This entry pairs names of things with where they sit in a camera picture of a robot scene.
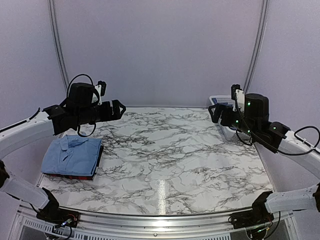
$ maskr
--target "white marble tabletop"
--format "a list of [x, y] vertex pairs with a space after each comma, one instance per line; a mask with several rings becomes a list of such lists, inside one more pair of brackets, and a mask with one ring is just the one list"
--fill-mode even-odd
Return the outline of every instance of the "white marble tabletop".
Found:
[[[88, 134], [92, 126], [81, 129]], [[40, 183], [61, 206], [201, 214], [249, 207], [272, 190], [255, 147], [226, 141], [207, 109], [129, 108], [121, 120], [98, 123], [92, 137], [104, 145], [92, 181], [44, 176]]]

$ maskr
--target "folded shirt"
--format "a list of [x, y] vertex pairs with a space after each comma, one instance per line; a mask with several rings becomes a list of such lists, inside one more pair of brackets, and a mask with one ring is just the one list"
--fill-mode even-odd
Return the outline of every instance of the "folded shirt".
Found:
[[101, 139], [65, 135], [53, 140], [42, 161], [41, 172], [92, 176], [97, 166]]

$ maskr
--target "gray marble vein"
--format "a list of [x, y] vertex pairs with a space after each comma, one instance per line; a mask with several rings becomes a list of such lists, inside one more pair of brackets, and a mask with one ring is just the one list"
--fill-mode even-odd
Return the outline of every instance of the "gray marble vein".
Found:
[[[92, 128], [81, 130], [89, 134]], [[93, 181], [49, 176], [41, 181], [62, 206], [200, 214], [248, 207], [272, 190], [256, 149], [226, 141], [206, 109], [129, 108], [121, 120], [99, 123], [92, 137], [104, 145]]]

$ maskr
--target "white laundry basket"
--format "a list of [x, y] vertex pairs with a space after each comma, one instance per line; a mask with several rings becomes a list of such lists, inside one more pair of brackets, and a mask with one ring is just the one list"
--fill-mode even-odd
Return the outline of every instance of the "white laundry basket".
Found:
[[[212, 105], [223, 104], [223, 105], [232, 106], [232, 107], [235, 105], [235, 101], [232, 100], [231, 96], [229, 95], [213, 95], [213, 96], [210, 96], [209, 99]], [[239, 140], [236, 134], [236, 129], [234, 127], [222, 126], [220, 125], [220, 120], [218, 124], [225, 136], [225, 139], [227, 139], [228, 141]], [[248, 136], [247, 134], [244, 134], [243, 132], [238, 132], [238, 135], [242, 140], [250, 139], [250, 136]]]

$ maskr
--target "basket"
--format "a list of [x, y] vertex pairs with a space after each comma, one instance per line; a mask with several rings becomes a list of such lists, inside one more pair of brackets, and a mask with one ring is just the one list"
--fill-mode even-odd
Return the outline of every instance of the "basket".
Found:
[[[212, 105], [223, 104], [231, 107], [235, 105], [235, 101], [232, 100], [231, 96], [229, 95], [214, 95], [214, 96], [210, 96], [209, 99]], [[222, 126], [220, 124], [220, 120], [218, 124], [223, 132], [223, 135], [225, 136], [225, 139], [227, 139], [228, 141], [239, 140], [236, 134], [236, 129], [234, 127]], [[238, 135], [242, 140], [250, 139], [250, 136], [248, 136], [247, 134], [244, 134], [243, 132], [238, 132]]]

